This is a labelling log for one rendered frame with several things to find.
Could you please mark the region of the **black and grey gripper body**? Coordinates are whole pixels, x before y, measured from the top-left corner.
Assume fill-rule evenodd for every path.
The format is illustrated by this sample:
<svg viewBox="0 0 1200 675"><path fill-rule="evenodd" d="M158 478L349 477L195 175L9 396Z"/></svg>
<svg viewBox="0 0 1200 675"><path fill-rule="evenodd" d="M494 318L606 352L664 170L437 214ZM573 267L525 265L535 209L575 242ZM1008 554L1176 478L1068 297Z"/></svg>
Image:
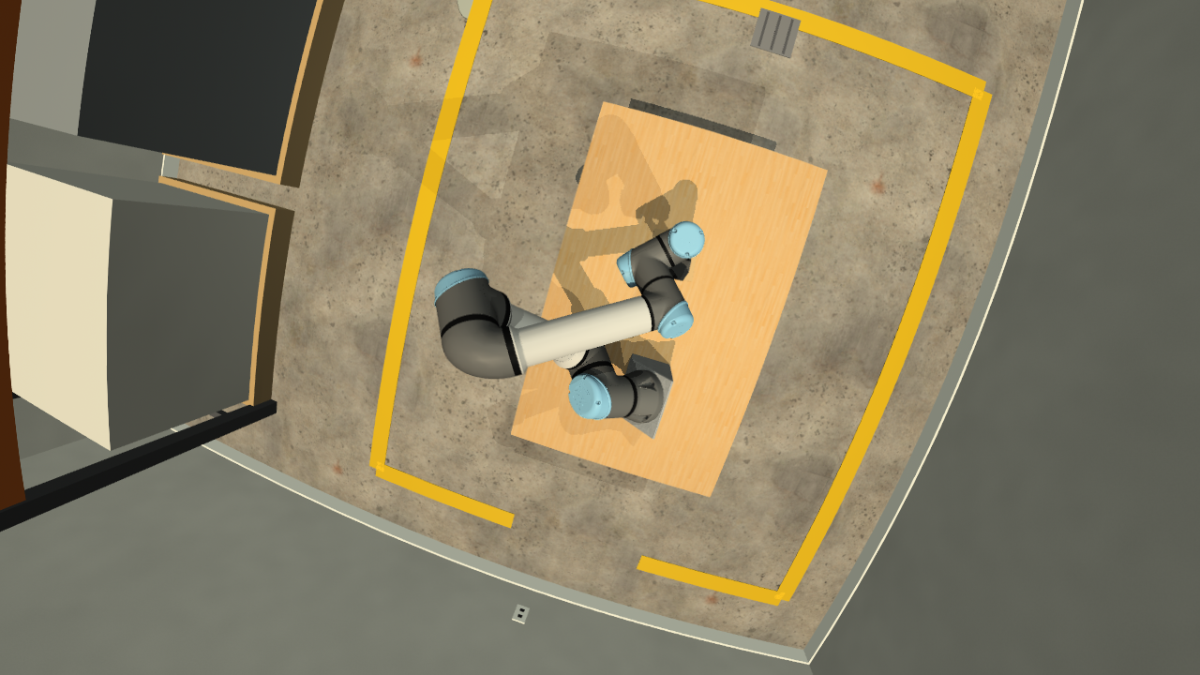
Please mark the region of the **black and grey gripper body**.
<svg viewBox="0 0 1200 675"><path fill-rule="evenodd" d="M683 281L686 277L686 273L689 273L691 265L691 259L692 258L686 258L684 262L678 263L676 265L671 265L671 268L668 268L668 271L671 271L671 275L674 277L674 280Z"/></svg>

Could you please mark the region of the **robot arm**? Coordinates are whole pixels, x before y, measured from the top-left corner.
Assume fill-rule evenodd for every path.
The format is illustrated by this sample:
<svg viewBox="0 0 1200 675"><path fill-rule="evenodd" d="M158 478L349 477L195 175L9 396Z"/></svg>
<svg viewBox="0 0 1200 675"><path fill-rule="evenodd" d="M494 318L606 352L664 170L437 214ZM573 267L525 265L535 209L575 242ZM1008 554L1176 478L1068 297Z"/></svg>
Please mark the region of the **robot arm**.
<svg viewBox="0 0 1200 675"><path fill-rule="evenodd" d="M654 420L662 410L661 382L649 370L616 375L605 345L655 330L678 338L691 328L692 313L668 268L701 253L706 235L690 221L673 227L616 261L626 287L641 295L559 319L516 307L478 269L444 275L434 305L445 357L478 380L514 380L553 360L574 380L568 398L580 417Z"/></svg>

